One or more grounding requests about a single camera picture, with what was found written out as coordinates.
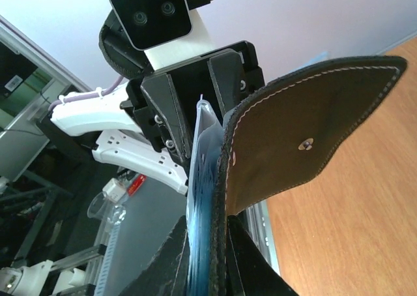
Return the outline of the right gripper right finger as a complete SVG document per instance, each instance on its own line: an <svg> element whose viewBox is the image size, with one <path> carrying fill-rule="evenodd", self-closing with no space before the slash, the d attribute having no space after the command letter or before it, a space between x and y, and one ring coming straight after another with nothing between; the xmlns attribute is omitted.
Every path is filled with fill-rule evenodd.
<svg viewBox="0 0 417 296"><path fill-rule="evenodd" d="M227 218L226 294L253 296L296 295L266 262L236 216Z"/></svg>

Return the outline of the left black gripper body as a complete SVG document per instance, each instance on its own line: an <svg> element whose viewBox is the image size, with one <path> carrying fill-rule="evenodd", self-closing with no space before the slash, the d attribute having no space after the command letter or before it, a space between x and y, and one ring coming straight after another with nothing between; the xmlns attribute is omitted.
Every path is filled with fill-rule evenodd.
<svg viewBox="0 0 417 296"><path fill-rule="evenodd" d="M208 101L223 121L227 112L264 84L254 45L240 41L144 71L128 82L128 98L120 108L141 128L155 151L167 149L175 163L189 164L199 100Z"/></svg>

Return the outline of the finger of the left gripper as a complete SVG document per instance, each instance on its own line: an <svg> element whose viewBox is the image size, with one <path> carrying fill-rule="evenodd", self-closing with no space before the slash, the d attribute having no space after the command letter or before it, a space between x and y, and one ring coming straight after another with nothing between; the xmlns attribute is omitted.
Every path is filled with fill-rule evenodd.
<svg viewBox="0 0 417 296"><path fill-rule="evenodd" d="M175 157L191 157L192 139L171 75L164 73L144 79L141 91L161 121L162 141L169 152Z"/></svg>
<svg viewBox="0 0 417 296"><path fill-rule="evenodd" d="M232 49L221 51L208 60L216 100L222 117L240 102L240 86L244 69L238 52Z"/></svg>

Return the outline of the black leather card holder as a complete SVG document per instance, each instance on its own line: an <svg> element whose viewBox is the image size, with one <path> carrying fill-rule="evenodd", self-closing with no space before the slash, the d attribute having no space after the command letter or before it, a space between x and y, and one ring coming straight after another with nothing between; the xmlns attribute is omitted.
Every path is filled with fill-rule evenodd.
<svg viewBox="0 0 417 296"><path fill-rule="evenodd" d="M196 127L187 295L227 295L227 218L316 178L406 69L390 55L320 62L268 83L227 122Z"/></svg>

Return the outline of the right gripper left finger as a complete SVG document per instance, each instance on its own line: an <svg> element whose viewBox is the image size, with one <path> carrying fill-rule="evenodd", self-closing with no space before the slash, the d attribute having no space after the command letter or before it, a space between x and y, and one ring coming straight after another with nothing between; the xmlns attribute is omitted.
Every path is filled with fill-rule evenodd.
<svg viewBox="0 0 417 296"><path fill-rule="evenodd" d="M181 216L152 257L147 268L120 294L127 296L185 295L189 256L186 217Z"/></svg>

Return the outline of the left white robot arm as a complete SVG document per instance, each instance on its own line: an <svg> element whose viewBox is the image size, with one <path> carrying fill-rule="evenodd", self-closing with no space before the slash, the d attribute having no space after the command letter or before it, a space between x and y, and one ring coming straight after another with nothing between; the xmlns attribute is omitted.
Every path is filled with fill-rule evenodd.
<svg viewBox="0 0 417 296"><path fill-rule="evenodd" d="M139 51L114 14L100 32L100 48L126 83L60 96L40 122L60 150L120 166L188 191L197 103L207 101L220 123L264 84L255 46L216 48L191 11L190 34Z"/></svg>

